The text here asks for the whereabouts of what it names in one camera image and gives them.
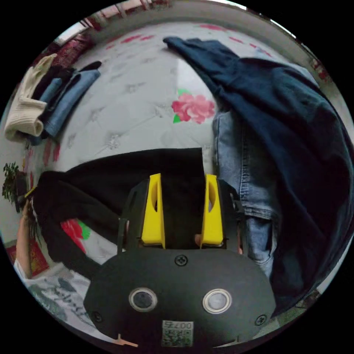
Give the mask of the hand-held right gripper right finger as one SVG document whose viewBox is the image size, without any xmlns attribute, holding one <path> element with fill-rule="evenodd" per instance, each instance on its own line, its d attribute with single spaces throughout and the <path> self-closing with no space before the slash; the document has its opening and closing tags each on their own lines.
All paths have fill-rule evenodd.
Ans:
<svg viewBox="0 0 354 354">
<path fill-rule="evenodd" d="M 223 243 L 221 204 L 217 177 L 205 175 L 205 201 L 200 247 L 220 247 Z"/>
</svg>

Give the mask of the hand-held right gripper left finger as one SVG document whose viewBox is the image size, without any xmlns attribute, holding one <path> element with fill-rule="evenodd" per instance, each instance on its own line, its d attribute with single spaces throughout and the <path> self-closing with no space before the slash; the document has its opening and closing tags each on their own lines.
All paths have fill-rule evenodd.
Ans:
<svg viewBox="0 0 354 354">
<path fill-rule="evenodd" d="M 160 173 L 149 177 L 141 240 L 144 246 L 166 247 Z"/>
</svg>

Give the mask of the person's left hand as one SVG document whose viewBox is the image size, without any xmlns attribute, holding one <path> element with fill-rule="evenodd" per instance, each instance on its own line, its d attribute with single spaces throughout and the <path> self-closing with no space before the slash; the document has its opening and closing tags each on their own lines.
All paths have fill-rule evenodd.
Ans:
<svg viewBox="0 0 354 354">
<path fill-rule="evenodd" d="M 26 200 L 26 203 L 23 207 L 22 210 L 22 217 L 21 220 L 25 222 L 30 222 L 31 221 L 31 215 L 32 215 L 32 205 L 29 199 Z"/>
</svg>

